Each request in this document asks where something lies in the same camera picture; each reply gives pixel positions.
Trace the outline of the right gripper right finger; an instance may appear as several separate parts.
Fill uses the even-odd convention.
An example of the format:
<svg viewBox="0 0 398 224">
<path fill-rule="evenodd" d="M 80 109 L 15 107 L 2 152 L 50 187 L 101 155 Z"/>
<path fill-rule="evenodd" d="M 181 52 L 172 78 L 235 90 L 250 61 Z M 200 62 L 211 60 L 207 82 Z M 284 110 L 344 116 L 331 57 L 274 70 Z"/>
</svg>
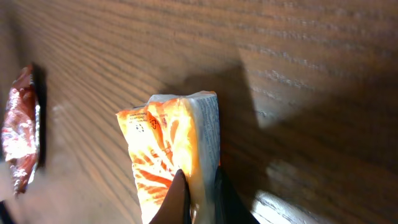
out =
<svg viewBox="0 0 398 224">
<path fill-rule="evenodd" d="M 244 206 L 226 172 L 219 166 L 215 175 L 216 224 L 259 224 Z"/>
</svg>

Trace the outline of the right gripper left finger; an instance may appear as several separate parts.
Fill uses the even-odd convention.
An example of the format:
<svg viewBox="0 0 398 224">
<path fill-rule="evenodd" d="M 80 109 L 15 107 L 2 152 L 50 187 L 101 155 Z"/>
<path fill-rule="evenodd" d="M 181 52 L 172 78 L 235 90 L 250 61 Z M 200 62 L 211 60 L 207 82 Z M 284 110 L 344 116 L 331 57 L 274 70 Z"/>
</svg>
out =
<svg viewBox="0 0 398 224">
<path fill-rule="evenodd" d="M 190 191 L 183 170 L 179 169 L 167 195 L 150 224 L 191 224 Z"/>
</svg>

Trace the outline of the orange tissue pack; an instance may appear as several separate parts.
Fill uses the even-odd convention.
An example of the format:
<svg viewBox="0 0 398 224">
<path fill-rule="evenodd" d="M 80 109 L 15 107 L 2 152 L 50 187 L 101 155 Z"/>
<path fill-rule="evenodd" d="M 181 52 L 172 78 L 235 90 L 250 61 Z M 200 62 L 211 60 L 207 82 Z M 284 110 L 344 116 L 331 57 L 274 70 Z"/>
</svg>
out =
<svg viewBox="0 0 398 224">
<path fill-rule="evenodd" d="M 159 211 L 178 170 L 190 191 L 193 223 L 215 223 L 214 181 L 220 163 L 217 94 L 153 95 L 117 113 L 128 144 L 143 223 Z"/>
</svg>

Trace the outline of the orange chocolate bar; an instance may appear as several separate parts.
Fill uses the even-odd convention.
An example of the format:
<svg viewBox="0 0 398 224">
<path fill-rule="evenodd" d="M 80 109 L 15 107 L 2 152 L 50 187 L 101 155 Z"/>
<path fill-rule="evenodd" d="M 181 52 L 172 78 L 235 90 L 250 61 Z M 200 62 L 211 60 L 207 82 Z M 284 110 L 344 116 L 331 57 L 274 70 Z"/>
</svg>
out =
<svg viewBox="0 0 398 224">
<path fill-rule="evenodd" d="M 12 83 L 1 129 L 2 152 L 11 171 L 14 195 L 26 192 L 40 156 L 40 105 L 34 69 L 24 67 Z"/>
</svg>

